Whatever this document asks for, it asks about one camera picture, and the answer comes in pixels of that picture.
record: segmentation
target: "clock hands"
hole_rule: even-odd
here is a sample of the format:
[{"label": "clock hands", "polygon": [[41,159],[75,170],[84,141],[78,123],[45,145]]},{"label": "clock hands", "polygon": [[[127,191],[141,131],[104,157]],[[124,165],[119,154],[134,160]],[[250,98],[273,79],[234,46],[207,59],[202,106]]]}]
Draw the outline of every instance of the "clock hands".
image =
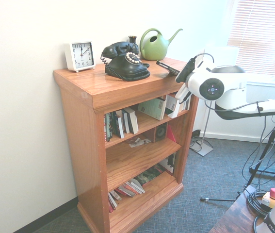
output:
[{"label": "clock hands", "polygon": [[82,53],[82,51],[81,51],[81,55],[83,56],[84,54],[85,54],[85,52],[87,52],[89,49],[87,49],[86,51],[84,51],[84,53]]}]

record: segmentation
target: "white alarm clock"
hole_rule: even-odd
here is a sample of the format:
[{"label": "white alarm clock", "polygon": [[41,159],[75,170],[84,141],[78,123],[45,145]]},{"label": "white alarm clock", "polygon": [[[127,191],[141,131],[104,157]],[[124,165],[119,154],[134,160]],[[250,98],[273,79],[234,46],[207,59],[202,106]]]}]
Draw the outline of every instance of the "white alarm clock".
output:
[{"label": "white alarm clock", "polygon": [[67,68],[79,72],[79,70],[95,67],[91,41],[75,41],[65,44],[65,57]]}]

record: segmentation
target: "rotary telephone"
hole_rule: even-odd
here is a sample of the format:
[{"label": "rotary telephone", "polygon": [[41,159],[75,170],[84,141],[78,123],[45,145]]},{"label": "rotary telephone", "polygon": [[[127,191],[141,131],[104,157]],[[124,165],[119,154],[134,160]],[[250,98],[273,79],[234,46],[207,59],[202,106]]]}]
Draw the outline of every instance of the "rotary telephone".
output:
[{"label": "rotary telephone", "polygon": [[[102,57],[112,59],[109,63]],[[149,64],[142,63],[138,46],[130,42],[114,43],[104,49],[101,60],[106,65],[105,73],[124,81],[136,81],[149,77]]]}]

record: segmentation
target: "window sill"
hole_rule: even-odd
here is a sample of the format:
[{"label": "window sill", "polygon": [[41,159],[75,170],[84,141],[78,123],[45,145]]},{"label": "window sill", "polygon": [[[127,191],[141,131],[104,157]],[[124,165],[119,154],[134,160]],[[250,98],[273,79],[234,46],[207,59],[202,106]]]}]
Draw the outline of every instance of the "window sill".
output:
[{"label": "window sill", "polygon": [[275,78],[274,77],[266,77],[264,75],[258,75],[258,74],[250,74],[250,78],[248,78],[247,84],[248,85],[256,85],[256,86],[275,87]]}]

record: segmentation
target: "window blinds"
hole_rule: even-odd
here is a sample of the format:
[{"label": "window blinds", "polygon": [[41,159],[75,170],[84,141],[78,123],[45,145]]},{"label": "window blinds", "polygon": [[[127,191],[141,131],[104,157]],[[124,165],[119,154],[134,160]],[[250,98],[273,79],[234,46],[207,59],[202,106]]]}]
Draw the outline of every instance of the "window blinds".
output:
[{"label": "window blinds", "polygon": [[229,46],[240,48],[236,64],[246,72],[275,76],[275,0],[239,0]]}]

